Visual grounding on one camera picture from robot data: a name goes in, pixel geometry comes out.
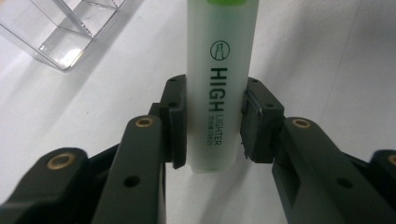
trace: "highlighter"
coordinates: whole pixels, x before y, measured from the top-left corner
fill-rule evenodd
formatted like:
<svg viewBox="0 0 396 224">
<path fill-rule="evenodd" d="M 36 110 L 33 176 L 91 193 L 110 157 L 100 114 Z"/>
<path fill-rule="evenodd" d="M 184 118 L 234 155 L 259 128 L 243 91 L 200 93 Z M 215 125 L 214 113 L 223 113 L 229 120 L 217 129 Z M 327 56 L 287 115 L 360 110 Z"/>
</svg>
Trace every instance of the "highlighter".
<svg viewBox="0 0 396 224">
<path fill-rule="evenodd" d="M 195 173 L 235 161 L 258 4 L 188 0 L 187 163 Z"/>
</svg>

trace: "green highlighter cap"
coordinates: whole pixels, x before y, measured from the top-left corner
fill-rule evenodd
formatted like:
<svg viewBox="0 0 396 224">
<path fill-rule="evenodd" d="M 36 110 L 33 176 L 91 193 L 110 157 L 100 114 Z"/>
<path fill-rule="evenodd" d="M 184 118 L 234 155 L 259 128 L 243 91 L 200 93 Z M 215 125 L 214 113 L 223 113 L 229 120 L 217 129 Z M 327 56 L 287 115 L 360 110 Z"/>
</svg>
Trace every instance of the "green highlighter cap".
<svg viewBox="0 0 396 224">
<path fill-rule="evenodd" d="M 207 0 L 210 4 L 213 5 L 222 5 L 222 6 L 237 6 L 243 5 L 247 0 Z"/>
</svg>

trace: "brass insert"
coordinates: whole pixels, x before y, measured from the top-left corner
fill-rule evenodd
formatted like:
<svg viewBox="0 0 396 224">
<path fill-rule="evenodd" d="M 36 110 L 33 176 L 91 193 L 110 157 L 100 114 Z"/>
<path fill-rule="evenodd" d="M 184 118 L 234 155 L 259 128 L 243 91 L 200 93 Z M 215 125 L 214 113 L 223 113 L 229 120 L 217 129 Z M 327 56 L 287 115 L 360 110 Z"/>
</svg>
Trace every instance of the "brass insert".
<svg viewBox="0 0 396 224">
<path fill-rule="evenodd" d="M 50 159 L 49 162 L 47 162 L 47 168 L 49 168 L 50 170 L 62 169 L 73 163 L 75 158 L 76 158 L 75 154 L 71 152 L 65 152 L 59 154 L 55 157 L 52 157 L 52 159 Z"/>
<path fill-rule="evenodd" d="M 151 126 L 153 123 L 154 123 L 154 120 L 151 118 L 142 118 L 142 119 L 139 119 L 135 124 L 137 127 L 147 128 L 147 127 Z"/>
<path fill-rule="evenodd" d="M 388 157 L 388 160 L 390 161 L 390 163 L 392 163 L 393 165 L 396 165 L 396 155 L 390 155 Z"/>
<path fill-rule="evenodd" d="M 304 129 L 307 129 L 311 126 L 311 124 L 304 119 L 294 119 L 293 124 L 299 128 L 304 128 Z"/>
</svg>

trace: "white surface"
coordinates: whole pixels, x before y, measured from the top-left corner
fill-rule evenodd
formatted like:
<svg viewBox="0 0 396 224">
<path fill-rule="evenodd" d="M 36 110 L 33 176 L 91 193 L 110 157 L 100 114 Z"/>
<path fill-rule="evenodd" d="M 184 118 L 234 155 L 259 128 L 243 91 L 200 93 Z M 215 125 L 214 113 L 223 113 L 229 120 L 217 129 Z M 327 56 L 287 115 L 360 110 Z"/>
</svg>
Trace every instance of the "white surface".
<svg viewBox="0 0 396 224">
<path fill-rule="evenodd" d="M 186 2 L 129 1 L 68 74 L 0 37 L 0 201 L 43 154 L 117 144 L 147 114 L 164 82 L 186 72 Z M 368 161 L 396 148 L 396 2 L 261 1 L 250 76 L 286 107 Z M 168 167 L 168 223 L 286 223 L 271 165 L 246 161 L 221 174 Z"/>
</svg>

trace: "transparent plastic box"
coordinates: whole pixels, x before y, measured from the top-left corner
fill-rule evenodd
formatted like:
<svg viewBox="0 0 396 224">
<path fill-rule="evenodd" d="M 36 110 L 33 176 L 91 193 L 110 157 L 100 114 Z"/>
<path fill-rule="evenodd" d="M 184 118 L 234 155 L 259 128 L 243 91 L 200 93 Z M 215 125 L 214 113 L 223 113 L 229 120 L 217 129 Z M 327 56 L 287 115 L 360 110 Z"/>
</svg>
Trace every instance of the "transparent plastic box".
<svg viewBox="0 0 396 224">
<path fill-rule="evenodd" d="M 0 35 L 39 61 L 72 68 L 126 0 L 0 0 Z"/>
</svg>

